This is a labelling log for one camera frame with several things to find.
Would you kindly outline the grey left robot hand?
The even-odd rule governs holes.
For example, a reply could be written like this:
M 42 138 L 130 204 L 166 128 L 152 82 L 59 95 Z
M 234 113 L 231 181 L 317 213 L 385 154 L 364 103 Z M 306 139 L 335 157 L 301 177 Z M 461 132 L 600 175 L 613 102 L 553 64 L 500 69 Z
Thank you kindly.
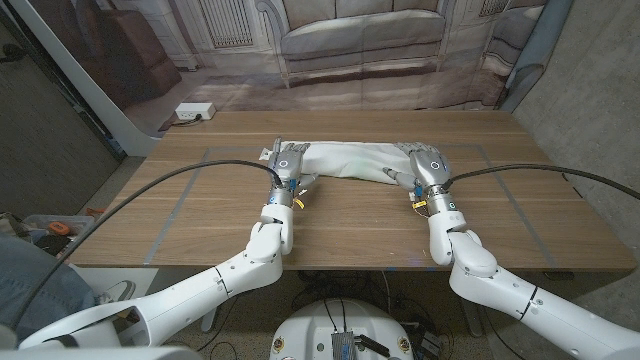
M 302 173 L 303 155 L 310 146 L 310 143 L 284 144 L 281 137 L 275 139 L 268 166 L 277 173 L 282 182 L 278 187 L 297 195 L 300 191 L 310 188 L 317 180 L 317 173 Z

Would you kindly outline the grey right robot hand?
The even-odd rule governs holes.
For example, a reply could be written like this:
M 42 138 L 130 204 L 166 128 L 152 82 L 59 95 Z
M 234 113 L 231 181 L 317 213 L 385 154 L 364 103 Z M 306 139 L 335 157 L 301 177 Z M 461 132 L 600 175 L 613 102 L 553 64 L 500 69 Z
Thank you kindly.
M 412 173 L 403 173 L 384 167 L 383 172 L 403 189 L 418 194 L 444 193 L 444 184 L 451 179 L 450 164 L 437 148 L 420 142 L 396 143 L 395 146 L 409 157 Z

